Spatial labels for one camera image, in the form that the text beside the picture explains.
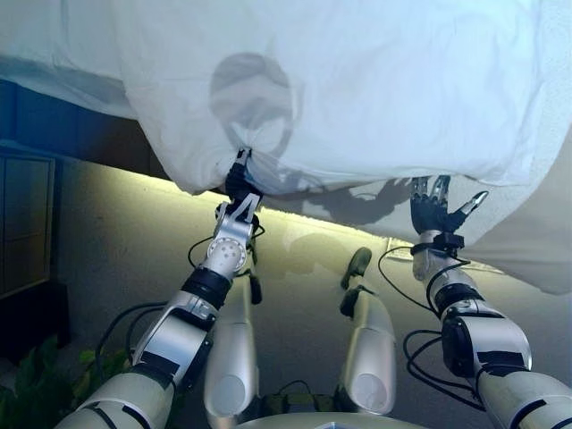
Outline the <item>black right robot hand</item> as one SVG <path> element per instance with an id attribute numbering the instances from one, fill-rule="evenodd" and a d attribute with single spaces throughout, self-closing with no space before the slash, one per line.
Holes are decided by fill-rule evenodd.
<path id="1" fill-rule="evenodd" d="M 415 177 L 410 184 L 410 214 L 415 231 L 453 233 L 487 199 L 489 192 L 480 191 L 454 212 L 449 212 L 449 186 L 451 177 L 439 175 L 428 191 L 428 176 Z"/>

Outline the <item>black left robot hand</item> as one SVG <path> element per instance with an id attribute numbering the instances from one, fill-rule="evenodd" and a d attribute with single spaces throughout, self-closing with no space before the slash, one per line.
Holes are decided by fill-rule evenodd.
<path id="1" fill-rule="evenodd" d="M 247 180 L 247 161 L 250 158 L 250 155 L 250 148 L 241 148 L 226 176 L 224 190 L 225 194 L 231 200 L 243 200 L 249 194 L 253 194 L 258 197 L 262 196 L 262 192 L 259 189 L 256 189 Z"/>

